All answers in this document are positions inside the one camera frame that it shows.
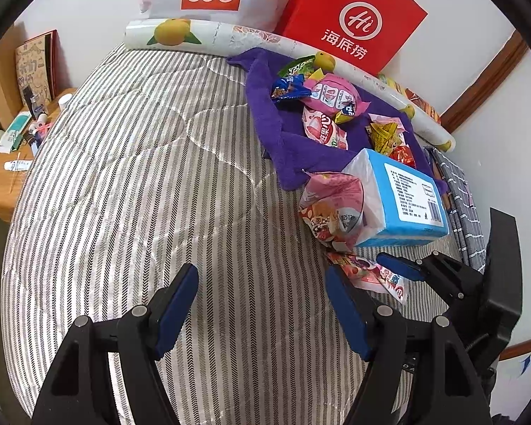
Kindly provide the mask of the pink peach snack packet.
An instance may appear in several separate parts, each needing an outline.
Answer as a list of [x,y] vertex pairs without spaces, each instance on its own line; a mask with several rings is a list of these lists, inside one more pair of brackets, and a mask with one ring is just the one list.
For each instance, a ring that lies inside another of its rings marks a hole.
[[298,214],[327,248],[350,252],[364,224],[364,187],[344,173],[308,173],[298,204]]

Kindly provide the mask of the white tube on table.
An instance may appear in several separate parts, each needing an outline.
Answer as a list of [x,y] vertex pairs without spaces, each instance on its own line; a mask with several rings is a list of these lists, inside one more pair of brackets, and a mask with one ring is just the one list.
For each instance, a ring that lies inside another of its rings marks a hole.
[[33,161],[16,159],[4,162],[4,170],[9,172],[26,172],[30,169]]

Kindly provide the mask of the green triangle snack packet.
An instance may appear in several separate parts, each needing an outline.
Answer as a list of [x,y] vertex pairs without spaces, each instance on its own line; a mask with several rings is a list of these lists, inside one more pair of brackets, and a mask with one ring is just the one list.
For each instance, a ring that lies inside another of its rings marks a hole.
[[296,58],[288,64],[284,65],[279,71],[280,78],[294,77],[302,75],[305,79],[309,78],[314,73],[315,55]]

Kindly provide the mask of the dark blue snack packet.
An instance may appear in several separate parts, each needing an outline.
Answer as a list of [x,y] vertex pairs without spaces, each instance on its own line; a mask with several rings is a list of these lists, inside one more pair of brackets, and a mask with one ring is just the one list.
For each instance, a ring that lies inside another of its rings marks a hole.
[[271,88],[271,100],[274,103],[288,100],[300,100],[310,97],[312,91],[304,85],[305,77],[303,74],[289,75],[281,77],[274,81]]

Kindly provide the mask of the red snack packet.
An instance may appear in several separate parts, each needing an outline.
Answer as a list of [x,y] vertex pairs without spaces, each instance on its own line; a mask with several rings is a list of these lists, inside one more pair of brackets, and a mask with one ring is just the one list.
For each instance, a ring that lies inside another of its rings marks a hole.
[[406,166],[416,168],[415,158],[409,145],[396,146],[389,154],[389,157]]

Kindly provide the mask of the purple towel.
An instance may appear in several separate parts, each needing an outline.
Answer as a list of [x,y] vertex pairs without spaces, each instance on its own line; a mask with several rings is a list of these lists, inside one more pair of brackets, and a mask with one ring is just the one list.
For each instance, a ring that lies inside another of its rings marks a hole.
[[271,99],[278,72],[291,61],[290,57],[262,48],[252,48],[227,59],[230,65],[246,72],[245,95],[254,128],[282,189],[300,188],[309,180],[309,173],[339,172],[359,151],[369,149],[371,142],[365,128],[370,124],[371,113],[399,118],[405,127],[405,140],[411,148],[416,169],[428,176],[433,174],[407,115],[362,88],[358,89],[360,97],[370,106],[366,113],[342,126],[347,133],[346,150],[330,148],[307,137],[302,123],[304,105],[296,100],[274,104]]

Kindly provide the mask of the pink white candy packet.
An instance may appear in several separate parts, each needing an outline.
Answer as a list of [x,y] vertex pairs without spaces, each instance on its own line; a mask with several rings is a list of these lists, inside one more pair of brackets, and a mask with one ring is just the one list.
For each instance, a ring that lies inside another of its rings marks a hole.
[[348,149],[347,133],[322,112],[304,108],[302,122],[304,132],[311,140],[331,148]]

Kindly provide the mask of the striped quilted mattress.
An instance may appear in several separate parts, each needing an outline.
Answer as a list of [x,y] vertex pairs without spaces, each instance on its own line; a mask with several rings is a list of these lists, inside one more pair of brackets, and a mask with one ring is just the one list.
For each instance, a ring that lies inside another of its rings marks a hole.
[[25,412],[75,318],[117,318],[192,263],[196,299],[158,364],[179,420],[344,420],[365,365],[244,86],[223,58],[118,46],[77,89],[25,178],[2,263],[4,358]]

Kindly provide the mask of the brown patterned book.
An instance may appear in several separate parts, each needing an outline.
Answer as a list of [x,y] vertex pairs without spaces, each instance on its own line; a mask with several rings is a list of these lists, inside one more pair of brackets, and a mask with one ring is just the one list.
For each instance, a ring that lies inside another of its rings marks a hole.
[[56,96],[57,31],[52,30],[25,41],[15,49],[15,67],[21,97],[29,87],[39,104],[49,104]]

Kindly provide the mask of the pink red snack bag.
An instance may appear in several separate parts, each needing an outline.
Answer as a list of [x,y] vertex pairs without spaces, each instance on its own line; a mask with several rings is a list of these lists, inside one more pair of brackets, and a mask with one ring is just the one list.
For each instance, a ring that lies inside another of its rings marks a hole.
[[377,294],[388,294],[400,304],[406,303],[407,286],[400,274],[354,254],[329,251],[326,255],[332,264],[341,267],[356,288]]

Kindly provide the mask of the yellow snack packet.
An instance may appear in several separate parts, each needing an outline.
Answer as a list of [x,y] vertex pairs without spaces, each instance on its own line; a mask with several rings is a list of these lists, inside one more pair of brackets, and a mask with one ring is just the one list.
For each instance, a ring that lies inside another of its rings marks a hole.
[[397,123],[372,122],[366,128],[369,141],[373,150],[379,154],[389,157],[393,151],[406,142],[403,138],[403,131]]

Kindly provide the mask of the teal white box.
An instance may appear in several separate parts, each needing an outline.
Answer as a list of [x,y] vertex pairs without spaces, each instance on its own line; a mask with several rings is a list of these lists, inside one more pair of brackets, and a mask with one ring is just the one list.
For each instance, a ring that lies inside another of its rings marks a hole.
[[32,116],[29,112],[20,112],[10,123],[0,139],[0,154],[10,154],[17,150],[23,138],[24,129],[27,127]]

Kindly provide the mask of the red paper shopping bag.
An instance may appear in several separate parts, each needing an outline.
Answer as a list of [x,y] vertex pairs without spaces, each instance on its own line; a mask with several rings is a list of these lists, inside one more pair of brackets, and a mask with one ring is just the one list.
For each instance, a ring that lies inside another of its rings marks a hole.
[[426,16],[414,0],[289,0],[274,32],[377,75]]

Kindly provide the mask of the big pink snack bag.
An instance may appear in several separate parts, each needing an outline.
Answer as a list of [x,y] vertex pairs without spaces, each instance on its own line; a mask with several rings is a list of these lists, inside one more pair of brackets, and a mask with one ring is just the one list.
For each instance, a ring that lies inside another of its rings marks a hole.
[[303,104],[328,116],[338,125],[359,117],[370,106],[370,102],[360,97],[350,81],[332,73],[320,80],[310,77],[304,82],[304,87],[310,89],[310,96],[302,100]]

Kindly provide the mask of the grey checked folded cloth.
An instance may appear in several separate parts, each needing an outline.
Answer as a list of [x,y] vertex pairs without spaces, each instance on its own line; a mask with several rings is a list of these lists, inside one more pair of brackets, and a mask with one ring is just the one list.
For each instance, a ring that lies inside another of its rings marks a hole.
[[478,210],[465,173],[460,166],[435,147],[425,149],[430,166],[440,181],[446,213],[454,235],[461,262],[484,273],[486,241],[481,229]]

